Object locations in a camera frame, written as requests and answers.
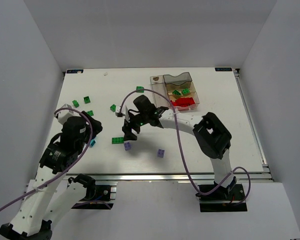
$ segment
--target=green lego brick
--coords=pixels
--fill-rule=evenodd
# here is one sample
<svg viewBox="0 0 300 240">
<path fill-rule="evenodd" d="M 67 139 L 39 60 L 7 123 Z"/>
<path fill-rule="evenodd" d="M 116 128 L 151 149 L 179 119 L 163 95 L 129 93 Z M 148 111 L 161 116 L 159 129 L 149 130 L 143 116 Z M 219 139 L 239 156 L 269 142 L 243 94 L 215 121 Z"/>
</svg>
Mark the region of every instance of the green lego brick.
<svg viewBox="0 0 300 240">
<path fill-rule="evenodd" d="M 112 144 L 123 144 L 124 138 L 123 137 L 113 137 Z"/>
<path fill-rule="evenodd" d="M 79 107 L 79 103 L 77 102 L 77 100 L 73 100 L 72 103 L 76 108 Z"/>
<path fill-rule="evenodd" d="M 116 111 L 116 105 L 115 104 L 112 104 L 112 106 L 110 107 L 110 110 L 112 112 L 115 112 Z"/>
<path fill-rule="evenodd" d="M 177 90 L 174 90 L 173 92 L 172 92 L 172 95 L 176 98 L 176 99 L 179 99 L 179 98 L 181 98 L 181 93 L 179 92 L 179 91 L 177 91 Z"/>
<path fill-rule="evenodd" d="M 85 97 L 83 98 L 83 100 L 84 100 L 84 103 L 85 103 L 85 104 L 91 103 L 91 102 L 90 102 L 90 97 L 89 97 L 89 96 L 85 96 Z"/>
<path fill-rule="evenodd" d="M 137 91 L 137 93 L 144 93 L 145 91 L 142 89 L 145 89 L 145 88 L 143 86 L 137 86 L 135 90 L 140 90 L 140 91 Z"/>
<path fill-rule="evenodd" d="M 185 96 L 190 94 L 190 90 L 189 90 L 188 88 L 183 89 L 181 92 L 182 92 L 182 94 L 185 95 Z"/>
<path fill-rule="evenodd" d="M 94 115 L 94 111 L 90 110 L 86 112 L 87 114 L 89 114 L 91 117 Z"/>
</svg>

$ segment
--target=white wall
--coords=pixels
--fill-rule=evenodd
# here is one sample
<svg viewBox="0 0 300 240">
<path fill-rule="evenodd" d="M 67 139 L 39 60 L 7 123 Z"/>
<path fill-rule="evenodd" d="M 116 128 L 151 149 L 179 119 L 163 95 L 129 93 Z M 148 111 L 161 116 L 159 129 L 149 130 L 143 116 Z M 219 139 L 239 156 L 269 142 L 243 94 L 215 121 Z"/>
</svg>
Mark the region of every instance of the white wall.
<svg viewBox="0 0 300 240">
<path fill-rule="evenodd" d="M 270 170 L 300 229 L 300 0 L 280 0 L 241 69 Z"/>
<path fill-rule="evenodd" d="M 25 0 L 59 66 L 241 67 L 276 0 Z"/>
<path fill-rule="evenodd" d="M 0 0 L 0 207 L 35 176 L 62 77 L 25 3 Z M 0 225 L 19 207 L 0 213 Z"/>
</svg>

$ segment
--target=robotic arm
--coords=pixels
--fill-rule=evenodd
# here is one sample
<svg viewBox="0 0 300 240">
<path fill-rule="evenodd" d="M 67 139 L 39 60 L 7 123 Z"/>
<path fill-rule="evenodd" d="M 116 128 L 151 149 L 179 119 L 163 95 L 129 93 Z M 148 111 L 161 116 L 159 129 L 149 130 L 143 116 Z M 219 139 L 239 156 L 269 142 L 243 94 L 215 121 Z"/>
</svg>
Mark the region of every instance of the robotic arm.
<svg viewBox="0 0 300 240">
<path fill-rule="evenodd" d="M 139 134 L 140 127 L 145 124 L 163 129 L 176 128 L 174 112 L 171 109 L 163 106 L 157 108 L 145 95 L 137 97 L 133 103 L 138 111 L 134 111 L 137 114 L 133 114 L 132 110 L 125 113 L 122 127 L 125 141 L 137 140 L 132 130 Z M 230 139 L 232 138 L 230 132 L 212 112 L 208 112 L 203 117 L 176 113 L 176 117 L 179 130 L 194 135 L 202 152 L 210 158 L 214 171 L 214 185 L 231 173 L 231 176 L 217 190 L 227 197 L 237 182 L 229 159 Z"/>
<path fill-rule="evenodd" d="M 91 122 L 92 138 L 102 131 L 101 122 L 82 112 Z M 86 120 L 74 116 L 72 111 L 62 111 L 56 118 L 63 124 L 61 133 L 55 135 L 44 151 L 35 177 L 33 188 L 62 173 L 81 154 L 88 144 L 91 130 Z M 67 190 L 49 205 L 63 176 L 43 189 L 25 198 L 17 215 L 10 223 L 3 224 L 0 234 L 10 240 L 50 240 L 52 229 L 59 220 L 95 186 L 95 180 L 79 174 Z"/>
</svg>

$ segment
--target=blue block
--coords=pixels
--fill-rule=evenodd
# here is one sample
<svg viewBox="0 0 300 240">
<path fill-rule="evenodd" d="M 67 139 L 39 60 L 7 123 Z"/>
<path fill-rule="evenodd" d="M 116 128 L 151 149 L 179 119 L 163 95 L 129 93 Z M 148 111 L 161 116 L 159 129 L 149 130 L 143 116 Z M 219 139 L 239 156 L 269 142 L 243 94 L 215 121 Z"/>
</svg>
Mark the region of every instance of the blue block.
<svg viewBox="0 0 300 240">
<path fill-rule="evenodd" d="M 96 144 L 96 140 L 92 139 L 90 142 L 90 147 L 92 148 Z"/>
<path fill-rule="evenodd" d="M 124 146 L 124 150 L 126 150 L 126 151 L 131 150 L 131 144 L 130 144 L 130 142 L 128 142 L 128 141 L 124 142 L 123 146 Z"/>
<path fill-rule="evenodd" d="M 157 157 L 159 157 L 159 158 L 163 158 L 164 155 L 165 155 L 165 150 L 159 149 L 159 150 L 158 150 L 158 153 L 157 153 L 156 155 L 157 155 Z"/>
</svg>

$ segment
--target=purple block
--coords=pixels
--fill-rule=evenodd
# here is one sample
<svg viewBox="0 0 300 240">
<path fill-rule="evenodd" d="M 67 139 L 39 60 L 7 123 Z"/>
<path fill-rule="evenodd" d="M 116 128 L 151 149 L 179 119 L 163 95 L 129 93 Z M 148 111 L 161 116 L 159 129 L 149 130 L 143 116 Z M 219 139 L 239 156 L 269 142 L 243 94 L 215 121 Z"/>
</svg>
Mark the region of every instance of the purple block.
<svg viewBox="0 0 300 240">
<path fill-rule="evenodd" d="M 165 150 L 159 149 L 159 150 L 158 150 L 158 153 L 157 153 L 156 155 L 157 155 L 157 157 L 159 157 L 159 158 L 163 158 L 164 155 L 165 155 Z"/>
<path fill-rule="evenodd" d="M 126 151 L 129 151 L 131 149 L 131 144 L 128 141 L 124 142 L 123 146 L 124 146 L 124 150 L 126 150 Z"/>
</svg>

